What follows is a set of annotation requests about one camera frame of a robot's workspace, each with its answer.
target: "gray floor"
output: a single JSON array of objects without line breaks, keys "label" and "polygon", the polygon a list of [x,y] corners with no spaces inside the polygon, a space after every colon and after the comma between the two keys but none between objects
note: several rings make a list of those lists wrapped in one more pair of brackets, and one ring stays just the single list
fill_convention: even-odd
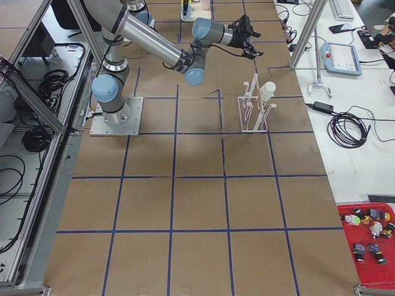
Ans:
[{"label": "gray floor", "polygon": [[354,4],[366,27],[383,25],[385,20],[395,12],[394,0],[363,0]]}]

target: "smartphone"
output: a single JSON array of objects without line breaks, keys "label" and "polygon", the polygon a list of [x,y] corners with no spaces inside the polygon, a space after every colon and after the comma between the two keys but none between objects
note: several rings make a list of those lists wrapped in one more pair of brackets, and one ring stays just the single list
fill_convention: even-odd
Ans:
[{"label": "smartphone", "polygon": [[342,33],[342,32],[352,31],[353,27],[351,27],[350,24],[345,23],[344,25],[330,26],[329,30],[333,34],[338,34],[338,33]]}]

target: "white table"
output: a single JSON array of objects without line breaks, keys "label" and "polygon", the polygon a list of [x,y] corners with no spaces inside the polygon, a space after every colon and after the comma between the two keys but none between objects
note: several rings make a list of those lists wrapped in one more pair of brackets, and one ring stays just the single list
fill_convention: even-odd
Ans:
[{"label": "white table", "polygon": [[[295,40],[293,41],[293,43],[297,43],[308,16],[301,17],[299,15],[296,15],[294,12],[292,12],[292,8],[294,5],[290,5],[290,4],[282,4],[282,5],[287,7],[289,10],[288,25],[290,25],[293,30],[297,30],[298,35],[296,36]],[[361,30],[358,27],[363,26],[364,23],[361,20],[361,18],[359,17],[354,6],[353,5],[351,5],[351,6],[354,11],[354,21],[353,22],[342,22],[342,21],[335,20],[332,8],[330,7],[330,3],[328,2],[326,4],[326,6],[321,14],[321,17],[318,21],[318,24],[317,24],[318,36],[328,42],[333,42],[333,43],[350,44],[352,42],[352,45],[354,45],[357,50],[357,55],[358,55],[359,60],[371,61],[371,60],[382,59],[383,56],[380,54],[378,49],[366,49],[364,44],[361,42],[361,40],[358,36],[357,30]],[[282,8],[280,6],[276,6],[276,8],[277,8],[278,12],[281,12],[284,10],[284,8]],[[298,14],[306,14],[306,13],[308,13],[309,10],[307,8],[307,5],[301,5],[301,6],[295,7],[294,11]],[[285,15],[286,15],[286,13],[282,13],[280,15],[280,17],[284,18]],[[333,34],[328,29],[329,26],[340,25],[342,23],[348,23],[348,24],[350,24],[351,27],[358,28],[358,29],[356,31],[353,31],[352,33],[351,32],[344,32],[344,33],[339,33],[339,34]],[[322,39],[318,39],[318,44],[320,46],[323,44],[323,42],[324,41]],[[314,35],[312,35],[312,37],[310,39],[310,44],[311,44],[312,48],[305,51],[305,53],[303,54],[301,60],[299,61],[298,65],[297,65],[297,68],[305,68],[305,69],[316,68]],[[362,69],[388,69],[386,62],[384,62],[384,61],[372,63],[372,64],[361,64],[361,67],[362,67]],[[324,69],[322,61],[320,63],[320,68]]]},{"label": "white table", "polygon": [[[307,16],[301,17],[292,12],[293,5],[285,5],[289,9],[288,25],[300,34]],[[352,27],[363,25],[358,13],[354,10],[355,19],[349,22]],[[307,12],[307,6],[295,8],[299,14]],[[318,35],[329,42],[349,44],[352,40],[351,32],[333,34],[329,26],[344,22],[336,21],[329,3],[325,6],[318,21]],[[382,59],[375,49],[365,49],[356,32],[352,43],[360,60]],[[351,77],[331,74],[321,71],[322,81],[332,91],[333,98],[329,99],[323,89],[314,89],[311,96],[307,94],[308,86],[316,80],[314,39],[311,38],[312,49],[306,51],[297,65],[297,78],[306,103],[314,101],[334,105],[335,112],[345,112],[352,105],[367,108],[376,118],[395,118],[395,96],[390,90],[389,76],[392,70],[385,62],[362,66],[362,75]],[[367,113],[352,109],[352,113],[359,117],[368,117]],[[337,146],[326,133],[326,126],[331,117],[309,111],[310,120],[317,138],[318,146],[330,180],[335,201],[338,204],[368,201],[367,194],[395,195],[395,141],[382,143],[377,140],[373,130],[369,132],[368,141],[358,149],[345,149]],[[382,139],[395,138],[395,122],[376,123],[377,132]]]}]

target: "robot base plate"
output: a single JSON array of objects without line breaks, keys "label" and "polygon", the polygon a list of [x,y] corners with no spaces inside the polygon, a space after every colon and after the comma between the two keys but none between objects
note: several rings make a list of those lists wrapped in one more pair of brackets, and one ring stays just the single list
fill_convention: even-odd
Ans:
[{"label": "robot base plate", "polygon": [[[121,125],[108,125],[102,116],[96,116],[93,118],[89,134],[91,136],[138,136],[143,102],[143,97],[126,97],[125,103],[131,107],[129,120]],[[96,113],[99,112],[102,112],[102,109],[98,104]]]}]

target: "power adapter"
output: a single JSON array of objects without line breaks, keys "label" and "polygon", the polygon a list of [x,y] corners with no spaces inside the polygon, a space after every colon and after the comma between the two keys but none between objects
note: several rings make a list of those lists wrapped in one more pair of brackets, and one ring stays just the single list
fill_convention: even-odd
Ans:
[{"label": "power adapter", "polygon": [[326,113],[326,114],[333,113],[333,106],[325,103],[315,101],[314,104],[306,104],[306,106],[321,113]]},{"label": "power adapter", "polygon": [[294,43],[294,44],[289,45],[288,50],[289,50],[290,52],[294,52],[295,47],[296,47],[296,44],[297,44],[297,43]]}]

